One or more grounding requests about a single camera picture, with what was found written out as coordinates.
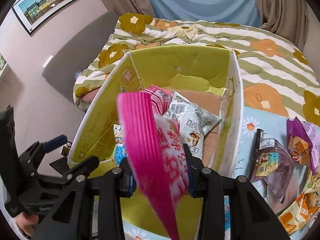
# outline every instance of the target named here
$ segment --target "floral blanket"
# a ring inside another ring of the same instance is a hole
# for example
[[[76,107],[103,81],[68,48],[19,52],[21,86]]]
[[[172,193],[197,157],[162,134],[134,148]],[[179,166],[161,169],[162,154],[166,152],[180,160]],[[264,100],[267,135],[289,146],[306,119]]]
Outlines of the floral blanket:
[[[103,84],[126,51],[177,44],[234,50],[246,106],[320,126],[320,85],[307,59],[290,41],[239,24],[166,21],[132,13],[119,18],[102,52],[77,78],[75,104],[88,109],[81,97]]]

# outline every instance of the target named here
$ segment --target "silver rivet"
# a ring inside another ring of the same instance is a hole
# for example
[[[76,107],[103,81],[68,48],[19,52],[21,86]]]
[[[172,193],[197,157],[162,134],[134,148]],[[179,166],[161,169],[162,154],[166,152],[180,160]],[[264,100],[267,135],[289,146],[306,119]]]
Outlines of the silver rivet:
[[[205,167],[205,168],[202,168],[202,172],[203,172],[204,174],[209,174],[209,173],[211,173],[211,169]]]
[[[78,175],[77,177],[76,177],[76,181],[78,181],[78,182],[82,182],[82,181],[84,181],[85,180],[85,176],[84,175]]]
[[[119,174],[120,172],[121,172],[121,168],[119,167],[112,169],[113,174]]]
[[[246,182],[247,181],[247,178],[245,176],[239,176],[238,177],[238,180],[242,183]]]

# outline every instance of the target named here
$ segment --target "striped pink package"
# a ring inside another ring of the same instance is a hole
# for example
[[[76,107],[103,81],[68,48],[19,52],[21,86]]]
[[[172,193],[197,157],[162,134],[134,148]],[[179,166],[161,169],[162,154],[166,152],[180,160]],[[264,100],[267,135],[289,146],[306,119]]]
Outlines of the striped pink package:
[[[146,196],[172,240],[179,240],[175,209],[189,180],[177,123],[152,110],[148,93],[118,98],[128,160],[140,191]]]
[[[140,92],[148,93],[151,95],[151,104],[153,106],[153,111],[155,111],[157,114],[164,115],[164,113],[168,110],[172,100],[171,92],[155,85],[151,85],[150,87],[145,88]]]

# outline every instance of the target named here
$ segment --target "white snack bag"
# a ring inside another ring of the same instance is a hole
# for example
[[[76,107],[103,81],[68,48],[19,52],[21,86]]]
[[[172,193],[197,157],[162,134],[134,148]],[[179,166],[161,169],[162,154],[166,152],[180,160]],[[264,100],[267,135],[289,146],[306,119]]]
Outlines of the white snack bag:
[[[183,143],[189,145],[193,157],[202,160],[204,137],[220,122],[221,117],[190,102],[178,92],[173,94],[164,116],[178,121]]]

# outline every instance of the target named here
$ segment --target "daisy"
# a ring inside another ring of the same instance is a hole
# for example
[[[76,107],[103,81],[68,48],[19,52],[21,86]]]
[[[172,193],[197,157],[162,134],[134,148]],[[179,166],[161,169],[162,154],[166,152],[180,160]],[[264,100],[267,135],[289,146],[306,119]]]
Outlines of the daisy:
[[[258,122],[256,118],[253,119],[252,116],[250,118],[247,117],[247,119],[243,119],[243,134],[248,134],[248,137],[251,136],[253,138],[257,129],[260,128],[257,126],[259,123],[260,122]]]
[[[140,233],[139,229],[137,229],[137,230],[132,229],[132,232],[129,231],[129,234],[133,235],[135,238],[137,238],[139,240],[150,240],[150,239],[144,238],[147,235],[147,233],[144,231],[142,231]]]

